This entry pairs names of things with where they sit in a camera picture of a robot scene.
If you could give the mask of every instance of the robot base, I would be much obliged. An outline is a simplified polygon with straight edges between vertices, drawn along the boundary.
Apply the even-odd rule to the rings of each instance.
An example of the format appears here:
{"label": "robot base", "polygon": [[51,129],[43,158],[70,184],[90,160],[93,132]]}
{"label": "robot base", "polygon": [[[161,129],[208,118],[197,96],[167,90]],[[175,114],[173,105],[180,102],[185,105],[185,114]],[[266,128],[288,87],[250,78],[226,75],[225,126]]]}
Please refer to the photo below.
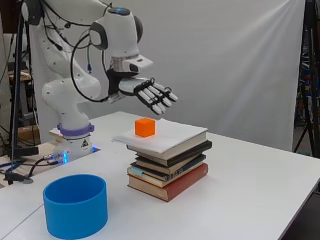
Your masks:
{"label": "robot base", "polygon": [[64,153],[64,162],[70,162],[93,153],[90,135],[64,138],[60,145],[55,147],[54,154]]}

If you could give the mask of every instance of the white table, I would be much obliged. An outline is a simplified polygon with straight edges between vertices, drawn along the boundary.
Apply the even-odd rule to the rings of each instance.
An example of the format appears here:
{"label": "white table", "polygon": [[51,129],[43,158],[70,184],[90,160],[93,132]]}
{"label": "white table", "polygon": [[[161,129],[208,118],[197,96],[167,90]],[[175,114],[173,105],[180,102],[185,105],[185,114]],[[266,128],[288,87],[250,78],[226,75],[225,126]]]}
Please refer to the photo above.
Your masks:
{"label": "white table", "polygon": [[31,185],[0,190],[0,239],[54,239],[46,229],[42,191],[71,174],[95,174],[108,183],[109,221],[89,238],[103,240],[276,240],[318,182],[320,160],[208,134],[214,143],[206,152],[208,176],[162,202],[127,187],[134,153],[110,142],[138,118],[119,112],[92,120],[100,152],[35,176]]}

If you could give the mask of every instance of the robot finger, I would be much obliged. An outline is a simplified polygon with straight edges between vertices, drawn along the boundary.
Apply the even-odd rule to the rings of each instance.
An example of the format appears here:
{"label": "robot finger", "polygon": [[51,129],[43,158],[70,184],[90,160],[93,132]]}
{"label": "robot finger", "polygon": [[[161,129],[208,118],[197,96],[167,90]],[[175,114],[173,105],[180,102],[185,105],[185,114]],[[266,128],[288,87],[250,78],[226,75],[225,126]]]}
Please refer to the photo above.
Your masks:
{"label": "robot finger", "polygon": [[158,89],[159,91],[163,92],[171,101],[176,102],[178,101],[178,97],[172,93],[171,88],[164,87],[159,83],[154,83],[153,86]]}
{"label": "robot finger", "polygon": [[160,85],[159,83],[154,83],[153,84],[153,86],[156,88],[156,89],[158,89],[158,90],[160,90],[160,91],[162,91],[162,92],[165,92],[166,91],[166,88],[164,87],[164,86],[162,86],[162,85]]}
{"label": "robot finger", "polygon": [[158,115],[162,114],[160,107],[156,104],[152,106],[152,110]]}
{"label": "robot finger", "polygon": [[168,98],[163,98],[162,99],[162,103],[166,106],[166,107],[171,107],[172,103],[170,102],[170,100]]}
{"label": "robot finger", "polygon": [[158,103],[158,107],[161,109],[162,113],[166,112],[166,108],[162,103]]}
{"label": "robot finger", "polygon": [[150,97],[144,93],[144,91],[140,91],[138,93],[140,95],[140,97],[143,98],[143,100],[145,100],[148,104],[151,104],[152,103],[152,100],[150,99]]}
{"label": "robot finger", "polygon": [[148,97],[151,98],[151,99],[156,97],[148,88],[145,88],[145,89],[143,90],[143,92],[144,92],[145,94],[147,94]]}
{"label": "robot finger", "polygon": [[176,102],[178,101],[178,97],[173,94],[172,92],[168,94],[168,97],[170,98],[171,101]]}
{"label": "robot finger", "polygon": [[148,89],[156,96],[159,96],[159,97],[162,96],[162,93],[158,89],[154,88],[153,86],[149,86]]}

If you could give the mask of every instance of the blue light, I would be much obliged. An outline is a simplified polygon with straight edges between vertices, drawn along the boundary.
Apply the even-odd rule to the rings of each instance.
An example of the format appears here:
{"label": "blue light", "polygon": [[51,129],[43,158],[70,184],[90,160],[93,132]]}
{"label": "blue light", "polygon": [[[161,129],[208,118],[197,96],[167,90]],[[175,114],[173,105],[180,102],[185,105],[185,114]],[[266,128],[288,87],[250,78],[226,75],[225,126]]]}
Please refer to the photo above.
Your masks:
{"label": "blue light", "polygon": [[64,163],[68,163],[69,162],[69,160],[68,160],[68,154],[65,152],[65,153],[63,153],[63,162]]}

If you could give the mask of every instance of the orange cube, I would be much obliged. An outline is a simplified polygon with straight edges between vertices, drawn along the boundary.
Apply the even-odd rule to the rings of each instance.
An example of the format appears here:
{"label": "orange cube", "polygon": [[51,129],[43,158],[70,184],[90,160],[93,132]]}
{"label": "orange cube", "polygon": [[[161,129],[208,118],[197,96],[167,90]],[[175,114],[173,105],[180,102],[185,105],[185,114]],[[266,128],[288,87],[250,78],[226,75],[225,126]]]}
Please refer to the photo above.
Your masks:
{"label": "orange cube", "polygon": [[135,124],[136,135],[150,137],[156,134],[156,121],[150,118],[141,118]]}

